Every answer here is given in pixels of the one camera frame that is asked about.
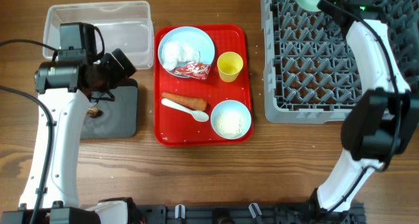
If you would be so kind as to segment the yellow plastic cup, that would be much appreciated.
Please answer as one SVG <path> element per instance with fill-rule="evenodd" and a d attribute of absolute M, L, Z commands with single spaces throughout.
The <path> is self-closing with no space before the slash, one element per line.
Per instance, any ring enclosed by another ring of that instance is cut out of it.
<path fill-rule="evenodd" d="M 235 52 L 224 52 L 217 59 L 219 77 L 226 83 L 235 81 L 243 66 L 242 57 Z"/>

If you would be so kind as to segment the light blue rice bowl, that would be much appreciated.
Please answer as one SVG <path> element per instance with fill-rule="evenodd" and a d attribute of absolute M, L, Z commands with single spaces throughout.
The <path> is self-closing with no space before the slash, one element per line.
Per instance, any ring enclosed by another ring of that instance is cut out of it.
<path fill-rule="evenodd" d="M 218 103 L 211 112 L 211 127 L 226 140 L 243 139 L 250 131 L 252 118 L 250 110 L 236 100 Z"/>

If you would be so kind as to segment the white rice pile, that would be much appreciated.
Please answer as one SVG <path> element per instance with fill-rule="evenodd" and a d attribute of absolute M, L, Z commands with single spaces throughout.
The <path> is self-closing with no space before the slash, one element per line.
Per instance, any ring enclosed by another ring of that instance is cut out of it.
<path fill-rule="evenodd" d="M 222 137 L 234 139 L 244 132 L 244 118 L 237 111 L 220 112 L 214 121 L 215 131 Z"/>

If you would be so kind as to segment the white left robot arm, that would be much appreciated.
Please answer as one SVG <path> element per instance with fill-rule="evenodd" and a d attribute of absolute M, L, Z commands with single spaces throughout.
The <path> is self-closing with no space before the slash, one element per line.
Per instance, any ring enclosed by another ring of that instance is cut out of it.
<path fill-rule="evenodd" d="M 60 26 L 60 48 L 35 72 L 39 124 L 29 178 L 16 211 L 2 223 L 141 223 L 131 198 L 110 198 L 82 209 L 77 161 L 84 118 L 92 102 L 114 101 L 113 90 L 132 86 L 136 68 L 116 49 L 105 51 L 92 24 Z"/>

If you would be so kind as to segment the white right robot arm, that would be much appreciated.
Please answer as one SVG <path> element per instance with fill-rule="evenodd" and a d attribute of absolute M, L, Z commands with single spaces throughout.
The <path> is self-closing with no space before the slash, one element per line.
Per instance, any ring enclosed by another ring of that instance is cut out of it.
<path fill-rule="evenodd" d="M 385 172 L 405 151 L 418 126 L 418 95 L 399 71 L 379 8 L 358 0 L 299 0 L 299 5 L 328 14 L 341 28 L 362 87 L 342 124 L 338 162 L 310 198 L 310 217 L 321 221 L 347 212 L 368 178 Z"/>

